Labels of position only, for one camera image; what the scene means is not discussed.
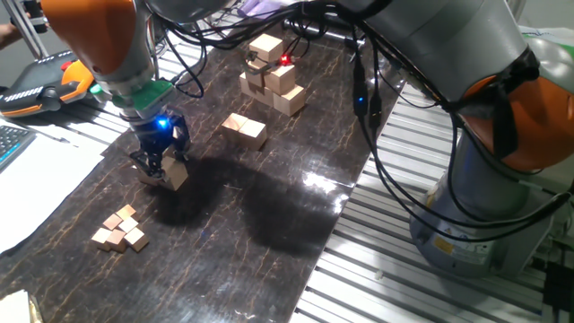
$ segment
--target white sheet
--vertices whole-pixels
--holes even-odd
[[[0,253],[36,231],[102,158],[37,135],[0,173]]]

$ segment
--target black device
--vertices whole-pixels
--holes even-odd
[[[18,157],[36,134],[15,127],[0,126],[0,172]]]
[[[0,93],[0,115],[26,117],[56,111],[63,103],[83,99],[93,76],[83,65],[73,65],[76,61],[77,57],[67,50],[28,65],[12,87]]]

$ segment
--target red led light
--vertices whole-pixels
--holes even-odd
[[[287,56],[287,55],[281,56],[281,64],[289,65],[290,63],[291,63],[291,59],[289,58],[289,56]]]

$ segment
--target wooden block tower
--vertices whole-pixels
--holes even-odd
[[[263,34],[249,44],[249,50],[257,52],[257,59],[248,65],[258,69],[266,62],[282,59],[283,41]],[[243,93],[289,117],[305,105],[305,89],[295,84],[293,65],[279,65],[261,74],[246,72],[239,77],[239,83]]]

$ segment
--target blue led light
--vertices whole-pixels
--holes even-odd
[[[160,125],[160,127],[164,128],[164,129],[167,128],[169,124],[170,123],[168,122],[168,120],[166,118],[159,118],[158,119],[158,125]]]

